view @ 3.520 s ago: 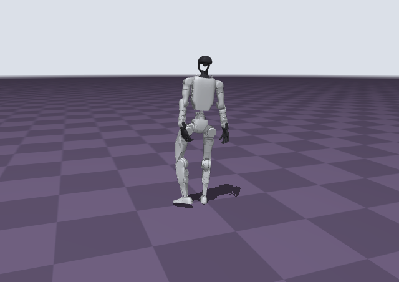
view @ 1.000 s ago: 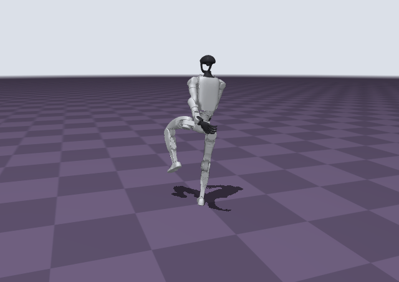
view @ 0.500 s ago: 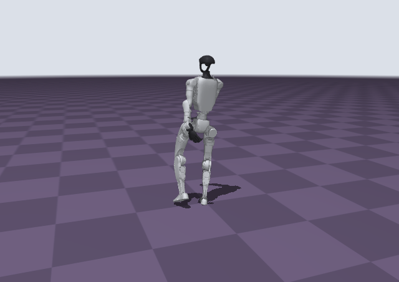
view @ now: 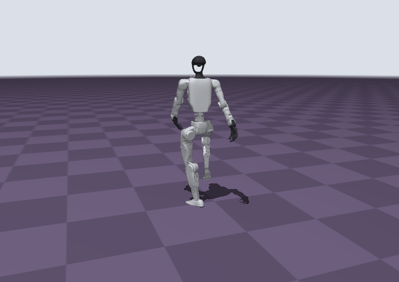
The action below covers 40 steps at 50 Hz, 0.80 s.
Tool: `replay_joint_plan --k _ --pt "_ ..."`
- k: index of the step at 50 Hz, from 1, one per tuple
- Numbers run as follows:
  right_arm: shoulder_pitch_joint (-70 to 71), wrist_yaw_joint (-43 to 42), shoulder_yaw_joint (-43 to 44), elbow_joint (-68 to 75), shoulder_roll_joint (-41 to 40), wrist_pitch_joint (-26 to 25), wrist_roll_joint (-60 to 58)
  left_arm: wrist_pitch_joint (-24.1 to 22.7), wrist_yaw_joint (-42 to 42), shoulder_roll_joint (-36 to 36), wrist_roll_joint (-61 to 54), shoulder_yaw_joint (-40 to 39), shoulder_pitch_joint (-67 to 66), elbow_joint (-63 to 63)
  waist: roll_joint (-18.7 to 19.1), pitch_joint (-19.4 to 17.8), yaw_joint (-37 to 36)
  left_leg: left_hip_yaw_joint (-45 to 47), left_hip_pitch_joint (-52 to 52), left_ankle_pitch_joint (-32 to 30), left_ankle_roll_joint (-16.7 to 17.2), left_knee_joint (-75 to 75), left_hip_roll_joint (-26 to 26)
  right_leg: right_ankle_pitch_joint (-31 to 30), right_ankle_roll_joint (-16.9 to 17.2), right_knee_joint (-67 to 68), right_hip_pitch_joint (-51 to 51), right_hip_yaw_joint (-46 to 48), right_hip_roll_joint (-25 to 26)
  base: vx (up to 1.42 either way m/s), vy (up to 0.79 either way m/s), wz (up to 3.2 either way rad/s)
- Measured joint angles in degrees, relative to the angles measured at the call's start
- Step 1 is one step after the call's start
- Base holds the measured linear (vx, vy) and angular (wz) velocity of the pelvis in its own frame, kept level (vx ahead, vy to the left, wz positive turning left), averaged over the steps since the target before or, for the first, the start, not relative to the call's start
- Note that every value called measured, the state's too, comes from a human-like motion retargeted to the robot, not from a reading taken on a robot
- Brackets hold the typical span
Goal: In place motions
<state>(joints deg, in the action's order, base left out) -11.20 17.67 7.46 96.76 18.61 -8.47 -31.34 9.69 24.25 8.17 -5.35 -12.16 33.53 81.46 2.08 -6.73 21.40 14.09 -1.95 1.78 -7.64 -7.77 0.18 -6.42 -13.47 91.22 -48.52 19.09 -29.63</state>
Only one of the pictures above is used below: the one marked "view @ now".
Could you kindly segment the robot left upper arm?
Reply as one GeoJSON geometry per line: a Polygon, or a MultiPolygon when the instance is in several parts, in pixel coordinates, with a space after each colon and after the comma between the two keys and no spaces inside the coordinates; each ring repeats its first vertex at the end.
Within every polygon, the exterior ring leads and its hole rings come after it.
{"type": "Polygon", "coordinates": [[[178,88],[176,92],[176,105],[183,104],[183,96],[185,89],[188,87],[189,79],[181,79],[178,83],[178,88]]]}

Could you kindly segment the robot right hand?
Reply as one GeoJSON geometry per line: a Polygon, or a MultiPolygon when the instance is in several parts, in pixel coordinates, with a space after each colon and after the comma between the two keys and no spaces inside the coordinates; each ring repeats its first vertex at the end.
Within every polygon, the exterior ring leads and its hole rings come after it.
{"type": "Polygon", "coordinates": [[[229,128],[231,128],[231,135],[230,135],[229,139],[232,137],[232,140],[230,142],[233,142],[237,138],[238,133],[237,133],[237,129],[235,127],[236,126],[235,121],[231,120],[231,123],[232,124],[229,126],[229,128]]]}

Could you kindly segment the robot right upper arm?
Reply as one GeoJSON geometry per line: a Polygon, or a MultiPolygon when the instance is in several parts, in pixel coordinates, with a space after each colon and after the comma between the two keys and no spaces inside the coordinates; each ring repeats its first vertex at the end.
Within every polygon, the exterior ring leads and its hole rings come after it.
{"type": "Polygon", "coordinates": [[[221,84],[218,80],[216,79],[211,79],[212,81],[212,89],[214,89],[214,92],[219,100],[218,106],[220,109],[227,107],[226,102],[224,100],[224,94],[221,88],[221,84]]]}

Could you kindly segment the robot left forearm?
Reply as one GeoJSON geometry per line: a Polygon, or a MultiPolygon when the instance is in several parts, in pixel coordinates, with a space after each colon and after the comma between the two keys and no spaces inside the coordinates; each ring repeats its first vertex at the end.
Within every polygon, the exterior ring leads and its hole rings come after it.
{"type": "Polygon", "coordinates": [[[170,115],[172,120],[173,120],[174,116],[176,116],[178,118],[177,115],[178,115],[179,109],[180,109],[180,105],[176,105],[176,97],[175,97],[174,103],[173,103],[173,108],[172,108],[171,115],[170,115]]]}

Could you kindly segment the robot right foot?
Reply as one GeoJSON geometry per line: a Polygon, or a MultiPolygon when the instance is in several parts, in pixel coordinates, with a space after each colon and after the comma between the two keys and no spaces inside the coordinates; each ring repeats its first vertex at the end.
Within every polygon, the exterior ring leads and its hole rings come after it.
{"type": "Polygon", "coordinates": [[[203,180],[207,181],[207,180],[210,180],[210,178],[211,178],[211,172],[210,172],[209,168],[204,169],[203,180]]]}

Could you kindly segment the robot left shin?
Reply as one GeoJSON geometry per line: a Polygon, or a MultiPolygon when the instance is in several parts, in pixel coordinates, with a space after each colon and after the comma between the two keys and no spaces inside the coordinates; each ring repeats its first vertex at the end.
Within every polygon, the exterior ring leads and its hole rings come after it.
{"type": "Polygon", "coordinates": [[[186,170],[186,177],[188,180],[188,184],[191,188],[191,192],[193,194],[194,201],[198,201],[198,199],[200,199],[199,190],[198,190],[199,174],[198,174],[198,172],[194,172],[194,168],[191,164],[188,164],[185,167],[185,170],[186,170]]]}

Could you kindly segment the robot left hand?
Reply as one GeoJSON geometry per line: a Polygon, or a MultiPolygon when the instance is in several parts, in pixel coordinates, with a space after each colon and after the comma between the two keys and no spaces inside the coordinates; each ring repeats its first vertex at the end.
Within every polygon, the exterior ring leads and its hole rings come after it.
{"type": "Polygon", "coordinates": [[[181,124],[178,124],[177,120],[178,120],[178,118],[176,116],[174,116],[172,121],[178,127],[179,130],[183,130],[182,126],[180,127],[181,124]]]}

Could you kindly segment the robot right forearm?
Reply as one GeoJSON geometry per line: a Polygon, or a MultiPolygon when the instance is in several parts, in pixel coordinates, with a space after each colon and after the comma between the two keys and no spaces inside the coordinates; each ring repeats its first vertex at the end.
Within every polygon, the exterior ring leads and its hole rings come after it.
{"type": "MultiPolygon", "coordinates": [[[[225,101],[226,102],[226,101],[225,101]]],[[[226,121],[228,122],[228,125],[230,126],[232,123],[231,123],[231,120],[234,120],[233,119],[233,116],[231,115],[231,113],[230,113],[230,110],[229,110],[229,106],[228,106],[228,104],[227,104],[227,102],[226,102],[226,105],[227,105],[227,107],[225,107],[225,108],[223,108],[223,113],[224,113],[224,116],[225,116],[225,119],[226,119],[226,121]]],[[[235,121],[235,120],[234,120],[235,121]]],[[[236,122],[235,122],[236,123],[236,122]]]]}

